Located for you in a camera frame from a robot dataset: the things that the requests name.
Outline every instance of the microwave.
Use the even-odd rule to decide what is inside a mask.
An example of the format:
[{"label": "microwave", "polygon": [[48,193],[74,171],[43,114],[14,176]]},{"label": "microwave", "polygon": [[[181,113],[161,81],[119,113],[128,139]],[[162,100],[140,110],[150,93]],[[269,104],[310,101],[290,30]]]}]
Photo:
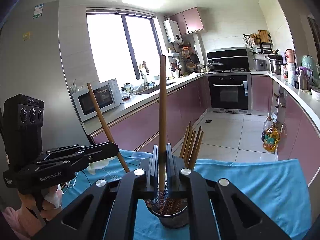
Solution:
[{"label": "microwave", "polygon": [[[111,79],[103,83],[93,83],[92,90],[102,113],[119,106],[122,102],[116,79]],[[97,115],[88,88],[73,93],[72,99],[81,122]]]}]

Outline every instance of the white countertop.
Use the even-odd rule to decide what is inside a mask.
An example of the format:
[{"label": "white countertop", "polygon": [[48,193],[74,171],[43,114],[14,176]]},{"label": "white countertop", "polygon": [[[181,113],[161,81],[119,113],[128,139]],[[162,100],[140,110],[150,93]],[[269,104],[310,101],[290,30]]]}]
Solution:
[{"label": "white countertop", "polygon": [[287,82],[287,79],[281,77],[281,75],[273,74],[270,71],[257,71],[250,70],[251,75],[267,75],[273,80],[279,83],[287,92],[301,105],[304,111],[310,116],[311,120],[314,122],[315,126],[320,131],[320,101],[312,98],[301,90],[295,88]]},{"label": "white countertop", "polygon": [[[184,86],[185,84],[188,84],[198,78],[201,78],[203,74],[201,73],[198,76],[187,76],[187,77],[180,77],[180,78],[174,78],[170,79],[167,82],[172,83],[175,82],[174,84],[171,84],[167,86],[167,93]],[[150,94],[144,94],[144,95],[135,95],[131,96],[129,100],[126,100],[121,103],[120,106],[113,108],[109,111],[106,111],[102,113],[104,119],[106,120],[106,123],[110,123],[119,117],[137,109],[140,106],[145,105],[146,103],[159,98],[159,90],[156,90]],[[84,130],[87,135],[93,133],[94,131],[100,129],[102,127],[99,119],[97,116],[84,121]]]}]

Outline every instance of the window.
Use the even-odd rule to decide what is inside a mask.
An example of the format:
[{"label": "window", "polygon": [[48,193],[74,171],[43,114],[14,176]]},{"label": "window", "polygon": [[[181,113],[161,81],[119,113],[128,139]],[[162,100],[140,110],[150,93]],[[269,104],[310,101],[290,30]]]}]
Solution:
[{"label": "window", "polygon": [[159,75],[161,54],[153,19],[126,14],[88,14],[89,37],[99,81],[116,78],[119,87],[141,78],[143,61]]}]

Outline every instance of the water heater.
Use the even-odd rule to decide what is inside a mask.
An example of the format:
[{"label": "water heater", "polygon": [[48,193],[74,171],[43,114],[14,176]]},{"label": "water heater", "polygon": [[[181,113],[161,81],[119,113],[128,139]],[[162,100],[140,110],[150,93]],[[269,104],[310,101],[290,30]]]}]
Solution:
[{"label": "water heater", "polygon": [[180,31],[179,31],[177,22],[168,19],[168,20],[164,21],[163,23],[164,23],[165,31],[167,32],[167,35],[168,35],[169,42],[170,43],[181,43],[182,38],[180,35]]}]

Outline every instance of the blue and white label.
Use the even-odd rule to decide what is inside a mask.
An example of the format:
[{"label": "blue and white label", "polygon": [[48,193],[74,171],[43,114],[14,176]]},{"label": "blue and white label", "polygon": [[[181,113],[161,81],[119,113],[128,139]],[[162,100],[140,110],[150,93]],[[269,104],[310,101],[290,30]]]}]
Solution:
[{"label": "blue and white label", "polygon": [[35,11],[33,13],[33,18],[38,18],[42,16],[43,3],[35,6]]}]

